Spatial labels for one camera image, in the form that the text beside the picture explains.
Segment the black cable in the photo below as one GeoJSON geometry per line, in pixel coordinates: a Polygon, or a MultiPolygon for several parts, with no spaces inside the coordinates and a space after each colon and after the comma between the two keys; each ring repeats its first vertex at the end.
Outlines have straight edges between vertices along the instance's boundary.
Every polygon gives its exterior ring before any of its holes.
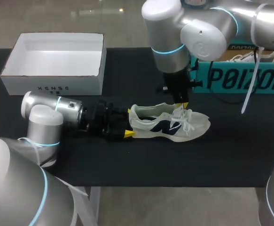
{"type": "MultiPolygon", "coordinates": [[[[257,53],[257,48],[254,49],[254,60],[255,60],[255,63],[257,63],[257,56],[256,56],[256,53],[257,53]]],[[[210,66],[209,66],[209,70],[208,70],[208,84],[209,84],[209,82],[211,81],[211,71],[212,71],[213,63],[214,63],[214,61],[211,61],[210,66]]],[[[252,91],[250,97],[253,96],[253,95],[256,93],[256,91],[257,91],[257,89],[258,89],[259,80],[260,80],[260,77],[259,77],[259,75],[257,74],[257,84],[256,84],[256,86],[255,86],[255,89],[252,91]]],[[[211,87],[209,87],[209,90],[210,90],[210,92],[213,94],[213,96],[214,96],[216,99],[218,99],[220,102],[223,102],[223,103],[225,103],[225,104],[228,104],[228,105],[238,105],[238,104],[243,104],[243,103],[244,103],[244,100],[239,100],[239,101],[227,101],[227,100],[224,100],[224,99],[220,98],[219,96],[217,96],[217,95],[215,94],[215,92],[212,90],[211,87]]]]}
{"type": "Polygon", "coordinates": [[[79,137],[79,135],[82,135],[82,134],[85,136],[87,134],[87,131],[84,130],[84,129],[76,129],[76,130],[70,131],[67,134],[67,137],[71,137],[71,138],[75,137],[75,138],[77,138],[77,137],[79,137]]]}
{"type": "Polygon", "coordinates": [[[48,158],[45,161],[43,161],[39,166],[45,165],[47,162],[49,162],[50,160],[52,160],[54,157],[56,157],[56,153],[54,153],[54,155],[52,155],[50,158],[48,158]]]}

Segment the shoelace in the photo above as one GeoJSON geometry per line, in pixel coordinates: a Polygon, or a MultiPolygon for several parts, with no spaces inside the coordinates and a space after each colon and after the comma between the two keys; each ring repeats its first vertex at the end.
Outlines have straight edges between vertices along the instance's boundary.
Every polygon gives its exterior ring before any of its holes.
{"type": "Polygon", "coordinates": [[[189,120],[191,119],[192,116],[192,110],[186,110],[186,109],[182,109],[181,113],[180,113],[180,117],[176,118],[176,117],[172,117],[173,121],[177,121],[180,124],[183,124],[183,130],[186,132],[187,136],[189,136],[188,132],[190,130],[194,130],[195,128],[191,125],[191,123],[189,122],[189,120]]]}
{"type": "Polygon", "coordinates": [[[242,57],[242,55],[236,55],[235,57],[233,57],[233,58],[230,59],[229,61],[232,62],[232,61],[235,61],[236,58],[239,59],[239,58],[241,58],[241,57],[242,57]]]}

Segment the teal shoe box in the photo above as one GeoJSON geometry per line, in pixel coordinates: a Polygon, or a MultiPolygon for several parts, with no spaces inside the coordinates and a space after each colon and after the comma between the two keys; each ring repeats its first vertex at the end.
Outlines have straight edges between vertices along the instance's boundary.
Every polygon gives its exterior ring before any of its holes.
{"type": "MultiPolygon", "coordinates": [[[[231,45],[224,55],[213,63],[211,81],[208,81],[210,62],[199,61],[198,70],[190,73],[191,79],[203,81],[203,87],[195,87],[196,93],[247,93],[255,63],[226,62],[236,55],[244,55],[253,51],[249,43],[231,45]]],[[[192,57],[191,66],[195,66],[196,58],[192,57]]],[[[274,94],[274,63],[260,63],[255,81],[256,93],[274,94]]]]}

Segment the shoe tongue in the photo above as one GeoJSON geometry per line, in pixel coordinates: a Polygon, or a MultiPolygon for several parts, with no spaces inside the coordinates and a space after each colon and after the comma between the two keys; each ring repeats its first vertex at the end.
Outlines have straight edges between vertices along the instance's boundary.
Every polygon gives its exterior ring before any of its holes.
{"type": "Polygon", "coordinates": [[[175,118],[179,118],[179,117],[181,117],[183,110],[184,110],[184,105],[181,105],[181,106],[177,107],[176,109],[174,109],[174,111],[172,112],[172,115],[175,118]]]}

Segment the white sneaker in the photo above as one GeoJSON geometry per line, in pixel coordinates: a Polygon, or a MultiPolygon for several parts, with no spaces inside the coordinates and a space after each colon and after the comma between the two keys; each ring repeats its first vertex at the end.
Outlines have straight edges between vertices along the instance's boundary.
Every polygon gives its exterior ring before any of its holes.
{"type": "MultiPolygon", "coordinates": [[[[227,60],[227,62],[250,62],[254,63],[255,62],[255,57],[254,57],[254,52],[247,53],[245,55],[236,55],[230,60],[227,60]]],[[[260,62],[264,63],[274,63],[274,52],[268,55],[262,55],[260,62]]]]}
{"type": "Polygon", "coordinates": [[[129,122],[134,138],[166,137],[174,142],[185,142],[202,136],[210,127],[209,117],[183,106],[162,103],[151,107],[133,105],[129,122]]]}

